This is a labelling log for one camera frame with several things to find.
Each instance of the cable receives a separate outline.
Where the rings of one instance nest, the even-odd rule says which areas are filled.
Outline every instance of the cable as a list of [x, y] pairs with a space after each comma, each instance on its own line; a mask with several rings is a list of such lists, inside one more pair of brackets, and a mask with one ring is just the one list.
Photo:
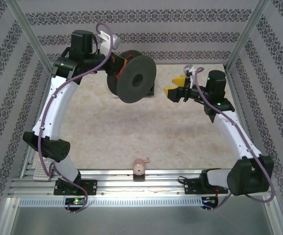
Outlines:
[[110, 27], [106, 24], [106, 23], [103, 23], [103, 22], [100, 22], [97, 24], [96, 26], [96, 31], [99, 33], [100, 31], [98, 30], [99, 26], [100, 25], [103, 25], [107, 28], [108, 30], [108, 33], [110, 35], [110, 49], [108, 51], [108, 54], [106, 55], [106, 57], [104, 58], [104, 60], [99, 64], [97, 65], [95, 68], [93, 68], [92, 70], [89, 70], [88, 72], [85, 72], [85, 73], [82, 73], [80, 75], [77, 75], [73, 78], [71, 78], [70, 80], [67, 80], [66, 82], [64, 82], [60, 87], [58, 87], [58, 89], [53, 93], [53, 95], [51, 96], [51, 98], [49, 99], [49, 102], [47, 103], [46, 105], [46, 108], [45, 108], [45, 112], [43, 114], [43, 117], [42, 117], [42, 121], [41, 121], [41, 127], [40, 127], [40, 131], [39, 131], [39, 135], [38, 135], [38, 154], [39, 154], [39, 159], [41, 161], [41, 164], [43, 166], [43, 169], [46, 173], [46, 175], [48, 177], [51, 176], [51, 173], [52, 173], [52, 169], [54, 169], [55, 172], [57, 172], [57, 174], [62, 178], [64, 179], [65, 181], [67, 181], [68, 183], [70, 183], [71, 185], [75, 186], [75, 187], [78, 187], [79, 189], [83, 190], [85, 192], [85, 201], [86, 203], [84, 203], [84, 205], [78, 209], [77, 211], [74, 211], [73, 213], [77, 213], [77, 212], [80, 212], [82, 211], [86, 205], [87, 205], [87, 201], [88, 201], [88, 194], [87, 192], [79, 185], [73, 183], [72, 181], [70, 181], [68, 178], [64, 177], [54, 166], [54, 163], [51, 163], [50, 166], [49, 166], [49, 172], [47, 171], [47, 168], [46, 168], [46, 165], [45, 165], [45, 162], [44, 162], [44, 159], [43, 159], [43, 156], [42, 156], [42, 148], [41, 148], [41, 141], [42, 141], [42, 134], [43, 134], [43, 131], [44, 131], [44, 127], [43, 127], [43, 123], [45, 122], [46, 120], [46, 116], [47, 116], [47, 113], [49, 111], [49, 108], [50, 108], [50, 105], [52, 103], [52, 101], [56, 98], [56, 95], [61, 91], [62, 88], [64, 88], [68, 83], [72, 82], [72, 81], [75, 81], [76, 79], [78, 78], [81, 78], [85, 75], [88, 75], [92, 72], [95, 72], [95, 71], [98, 71], [109, 59], [109, 57], [111, 56], [111, 53], [112, 53], [112, 46], [113, 46], [113, 36], [112, 36], [112, 31], [110, 29]]
[[235, 126], [235, 128], [238, 130], [241, 138], [243, 139], [247, 149], [250, 151], [251, 155], [253, 156], [253, 158], [255, 159], [255, 161], [257, 162], [257, 164], [259, 165], [260, 169], [262, 170], [263, 174], [265, 175], [265, 177], [267, 178], [267, 181], [269, 182], [269, 185], [271, 187], [271, 195], [270, 195], [270, 198], [267, 199], [267, 200], [260, 200], [260, 199], [257, 199], [257, 198], [254, 198], [248, 194], [246, 194], [246, 197], [250, 198], [250, 199], [253, 199], [254, 201], [256, 202], [261, 202], [261, 203], [268, 203], [268, 202], [271, 202], [275, 196], [275, 189], [274, 189], [274, 186], [273, 186], [273, 183], [272, 183], [272, 180], [270, 179], [269, 175], [268, 175], [268, 172], [264, 169], [263, 165], [261, 164], [260, 160], [257, 158], [257, 156], [255, 155], [255, 153], [253, 152], [253, 150], [251, 149], [251, 146], [249, 145], [248, 141], [246, 140], [243, 132], [241, 131], [240, 127], [236, 124], [236, 122], [231, 119], [229, 116], [227, 116], [224, 112], [222, 112], [221, 110], [217, 109], [216, 107], [214, 107], [207, 99], [206, 97], [204, 96], [203, 92], [201, 91], [201, 88], [199, 87], [199, 84], [198, 84], [198, 73], [202, 72], [204, 70], [203, 67], [199, 67], [196, 69], [195, 71], [195, 85], [197, 87], [197, 90], [201, 96], [201, 98], [204, 100], [204, 102], [210, 107], [212, 108], [213, 110], [215, 110], [218, 114], [221, 114], [223, 115], [227, 120], [230, 121], [230, 123]]

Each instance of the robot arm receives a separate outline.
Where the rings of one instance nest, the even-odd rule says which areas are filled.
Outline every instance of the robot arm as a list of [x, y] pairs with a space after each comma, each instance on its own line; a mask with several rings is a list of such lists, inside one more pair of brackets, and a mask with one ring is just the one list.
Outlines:
[[[46, 104], [48, 104], [51, 97], [55, 99], [49, 107], [46, 120], [44, 123], [41, 123], [46, 109], [45, 105], [32, 131], [25, 132], [23, 135], [23, 140], [35, 151], [38, 151], [38, 136], [40, 135], [40, 128], [43, 128], [41, 141], [42, 156], [53, 162], [55, 168], [66, 179], [77, 185], [81, 184], [81, 176], [69, 157], [70, 143], [59, 139], [59, 137], [69, 102], [82, 78], [65, 85], [56, 96], [54, 96], [54, 92], [67, 80], [95, 68], [105, 59], [111, 44], [110, 36], [103, 31], [100, 31], [99, 36], [103, 39], [100, 51], [93, 53], [92, 45], [94, 41], [96, 42], [96, 38], [92, 32], [76, 30], [72, 33], [71, 47], [65, 49], [63, 54], [55, 61], [52, 69], [50, 90], [46, 98]], [[120, 40], [117, 36], [112, 36], [113, 49], [116, 49]], [[125, 59], [112, 53], [110, 59], [100, 70], [115, 76], [120, 72], [125, 63]], [[63, 178], [60, 180], [62, 184], [70, 187], [71, 192], [75, 190], [79, 192], [77, 188], [69, 185]]]
[[[224, 115], [231, 118], [235, 122], [234, 125], [223, 114], [217, 113], [204, 102], [194, 84], [194, 72], [195, 68], [193, 66], [184, 67], [185, 76], [172, 80], [178, 87], [165, 88], [165, 94], [173, 102], [179, 102], [181, 98], [184, 98], [184, 102], [186, 102], [191, 98], [203, 104], [206, 115], [209, 116], [211, 122], [216, 124], [224, 135], [236, 159], [236, 163], [232, 169], [203, 170], [199, 180], [184, 180], [184, 184], [188, 184], [186, 185], [187, 187], [191, 184], [190, 187], [193, 189], [187, 191], [194, 191], [195, 194], [209, 194], [215, 193], [216, 190], [226, 193], [228, 189], [235, 196], [268, 191], [269, 181], [252, 156], [250, 149], [247, 148], [247, 145], [251, 147], [269, 177], [272, 175], [274, 166], [272, 158], [270, 156], [263, 156], [255, 147], [242, 129], [233, 106], [224, 98], [226, 85], [225, 73], [218, 70], [210, 71], [206, 86], [200, 86], [200, 89], [207, 101], [219, 109]], [[235, 127], [236, 125], [242, 131], [248, 144], [241, 137]]]

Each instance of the small pink object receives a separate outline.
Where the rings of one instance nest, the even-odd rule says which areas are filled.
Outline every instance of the small pink object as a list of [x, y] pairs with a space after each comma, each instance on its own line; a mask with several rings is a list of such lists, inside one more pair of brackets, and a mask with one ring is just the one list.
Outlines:
[[133, 172], [135, 175], [144, 175], [146, 171], [146, 165], [145, 163], [149, 162], [149, 158], [146, 158], [146, 160], [137, 158], [133, 163]]

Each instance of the small cylinder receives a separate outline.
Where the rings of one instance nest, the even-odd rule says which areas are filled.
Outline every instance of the small cylinder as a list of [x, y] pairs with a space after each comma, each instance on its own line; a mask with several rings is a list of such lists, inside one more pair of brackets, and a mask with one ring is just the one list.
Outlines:
[[133, 173], [135, 175], [143, 175], [145, 174], [146, 165], [145, 161], [141, 158], [137, 158], [133, 163]]

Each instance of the enclosure wall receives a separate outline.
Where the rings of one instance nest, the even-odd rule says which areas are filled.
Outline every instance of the enclosure wall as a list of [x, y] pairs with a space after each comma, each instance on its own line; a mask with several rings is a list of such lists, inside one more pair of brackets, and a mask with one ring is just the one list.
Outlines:
[[283, 1], [270, 1], [230, 74], [252, 140], [274, 159], [283, 211]]
[[0, 0], [0, 214], [19, 176], [48, 75], [7, 4]]
[[123, 40], [157, 64], [225, 63], [258, 0], [21, 0], [51, 61], [76, 29], [107, 22]]

